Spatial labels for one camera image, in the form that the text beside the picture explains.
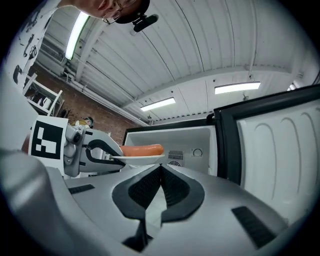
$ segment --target mouth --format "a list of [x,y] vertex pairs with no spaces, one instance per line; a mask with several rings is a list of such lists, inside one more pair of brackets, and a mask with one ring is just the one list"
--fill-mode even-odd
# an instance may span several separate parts
[[104,10],[108,7],[109,7],[109,0],[102,0],[98,7],[98,11]]

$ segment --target brick wall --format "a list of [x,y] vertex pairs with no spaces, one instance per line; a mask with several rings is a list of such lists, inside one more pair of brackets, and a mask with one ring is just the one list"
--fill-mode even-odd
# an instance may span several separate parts
[[69,123],[85,117],[92,117],[94,119],[93,128],[107,133],[110,132],[112,139],[120,145],[123,143],[126,129],[138,127],[137,124],[122,115],[113,112],[68,84],[56,79],[37,64],[31,67],[29,75],[31,76],[33,73],[37,74],[36,80],[50,90],[56,93],[60,90],[63,91],[62,98],[65,101],[61,111],[63,109],[70,110]]

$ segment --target sausage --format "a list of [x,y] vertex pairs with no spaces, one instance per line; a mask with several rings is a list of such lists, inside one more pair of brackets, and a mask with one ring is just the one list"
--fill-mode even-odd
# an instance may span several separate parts
[[120,146],[120,149],[125,157],[160,156],[165,151],[164,147],[160,144],[147,146]]

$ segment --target person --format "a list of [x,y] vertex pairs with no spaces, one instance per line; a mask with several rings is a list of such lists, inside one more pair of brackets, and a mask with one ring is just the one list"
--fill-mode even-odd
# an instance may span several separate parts
[[150,0],[43,0],[15,36],[2,62],[2,75],[13,80],[14,86],[22,93],[29,69],[37,58],[52,15],[58,8],[74,6],[107,24],[125,24],[137,20],[147,11],[149,4]]
[[94,127],[94,119],[90,116],[86,117],[85,119],[83,120],[78,120],[76,122],[74,122],[72,124],[73,126],[84,126],[86,128],[93,128]]

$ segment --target patterned shirt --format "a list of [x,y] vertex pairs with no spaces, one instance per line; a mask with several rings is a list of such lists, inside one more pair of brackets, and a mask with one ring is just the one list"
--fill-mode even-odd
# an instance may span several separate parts
[[52,15],[61,0],[43,0],[29,15],[12,41],[2,63],[5,72],[22,93],[30,67],[34,64]]

